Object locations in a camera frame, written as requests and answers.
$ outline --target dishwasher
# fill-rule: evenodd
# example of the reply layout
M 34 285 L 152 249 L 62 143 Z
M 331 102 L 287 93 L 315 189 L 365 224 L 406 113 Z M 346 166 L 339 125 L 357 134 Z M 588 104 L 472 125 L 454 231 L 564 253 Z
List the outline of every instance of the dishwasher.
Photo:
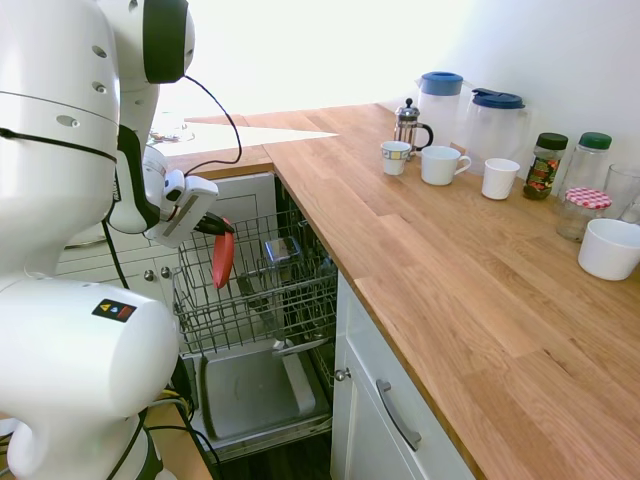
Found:
M 280 186 L 277 213 L 233 223 L 228 283 L 194 232 L 173 275 L 192 426 L 221 461 L 331 430 L 336 265 Z

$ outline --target glass jar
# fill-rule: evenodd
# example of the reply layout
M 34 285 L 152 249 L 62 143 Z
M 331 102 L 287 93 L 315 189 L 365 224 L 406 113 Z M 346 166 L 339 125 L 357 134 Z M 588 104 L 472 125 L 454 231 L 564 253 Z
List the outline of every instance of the glass jar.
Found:
M 571 188 L 594 188 L 602 190 L 607 177 L 607 157 L 611 137 L 604 133 L 587 132 L 569 159 L 569 167 L 558 191 L 558 200 L 564 202 L 567 191 Z
M 571 188 L 566 193 L 556 231 L 567 240 L 582 242 L 587 224 L 603 216 L 610 206 L 611 199 L 600 190 Z
M 569 139 L 559 133 L 541 133 L 533 149 L 533 160 L 524 182 L 524 196 L 542 200 L 551 193 L 553 180 Z

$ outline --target warning label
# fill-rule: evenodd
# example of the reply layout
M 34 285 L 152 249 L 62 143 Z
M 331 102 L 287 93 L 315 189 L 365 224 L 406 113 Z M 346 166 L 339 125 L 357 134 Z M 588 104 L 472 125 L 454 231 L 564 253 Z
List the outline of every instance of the warning label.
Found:
M 98 317 L 117 320 L 118 322 L 126 322 L 131 314 L 135 311 L 136 307 L 134 307 L 133 305 L 127 305 L 125 303 L 116 302 L 115 300 L 109 300 L 108 298 L 105 298 L 91 313 L 92 315 L 97 315 Z

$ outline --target green lid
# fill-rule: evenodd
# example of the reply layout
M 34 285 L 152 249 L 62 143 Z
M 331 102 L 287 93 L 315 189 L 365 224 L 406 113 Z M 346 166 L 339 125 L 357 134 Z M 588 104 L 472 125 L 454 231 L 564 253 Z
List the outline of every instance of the green lid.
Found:
M 569 139 L 559 133 L 541 133 L 536 145 L 547 150 L 565 150 Z
M 611 146 L 611 137 L 604 133 L 587 132 L 580 137 L 580 145 L 587 148 L 595 148 L 596 150 L 609 150 Z

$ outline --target jug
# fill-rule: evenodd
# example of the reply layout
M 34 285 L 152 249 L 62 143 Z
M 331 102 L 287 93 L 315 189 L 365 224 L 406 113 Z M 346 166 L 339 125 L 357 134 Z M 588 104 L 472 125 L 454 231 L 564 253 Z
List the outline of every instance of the jug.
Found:
M 413 100 L 407 98 L 407 105 L 398 107 L 396 110 L 396 129 L 393 134 L 393 139 L 411 145 L 411 155 L 415 155 L 416 152 L 421 151 L 424 147 L 428 147 L 433 143 L 433 130 L 431 130 L 429 125 L 418 122 L 420 110 L 412 107 L 412 103 Z M 416 146 L 416 130 L 418 128 L 425 129 L 429 135 L 429 140 L 422 146 Z
M 419 121 L 433 129 L 433 143 L 448 147 L 453 141 L 463 78 L 450 72 L 425 73 L 418 86 Z M 425 143 L 427 132 L 416 132 L 416 143 Z
M 473 161 L 469 172 L 482 175 L 485 160 L 514 159 L 527 140 L 531 115 L 518 95 L 485 88 L 476 88 L 473 93 L 464 147 Z

